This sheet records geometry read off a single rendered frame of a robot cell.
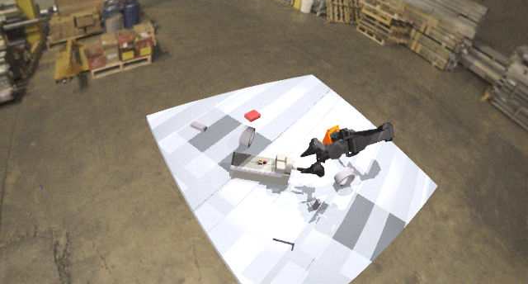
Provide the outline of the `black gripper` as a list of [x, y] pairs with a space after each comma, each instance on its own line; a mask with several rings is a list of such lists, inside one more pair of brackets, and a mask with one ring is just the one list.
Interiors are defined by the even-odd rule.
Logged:
[[[316, 153], [314, 151], [310, 150], [310, 148], [308, 147], [299, 157], [300, 158], [304, 158], [305, 156], [310, 156], [310, 155], [313, 155], [313, 154], [316, 154]], [[310, 173], [311, 174], [316, 174], [317, 177], [323, 178], [325, 176], [325, 167], [323, 167], [323, 165], [321, 163], [325, 164], [325, 161], [327, 161], [329, 159], [330, 159], [330, 157], [328, 155], [328, 150], [320, 158], [316, 154], [316, 162], [314, 164], [311, 163], [310, 167], [302, 170], [301, 173], [302, 174], [310, 174]]]

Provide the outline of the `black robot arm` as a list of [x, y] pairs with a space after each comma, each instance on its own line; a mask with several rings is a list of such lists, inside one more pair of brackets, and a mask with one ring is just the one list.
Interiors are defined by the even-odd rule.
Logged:
[[385, 140], [385, 142], [392, 141], [394, 137], [393, 125], [386, 122], [380, 125], [377, 129], [372, 130], [353, 130], [348, 128], [335, 129], [330, 137], [332, 144], [329, 149], [325, 148], [327, 144], [323, 144], [317, 139], [313, 139], [309, 143], [310, 150], [314, 151], [317, 156], [322, 157], [328, 150], [330, 159], [339, 159], [343, 154], [348, 158], [355, 156], [364, 150], [368, 145], [378, 143]]

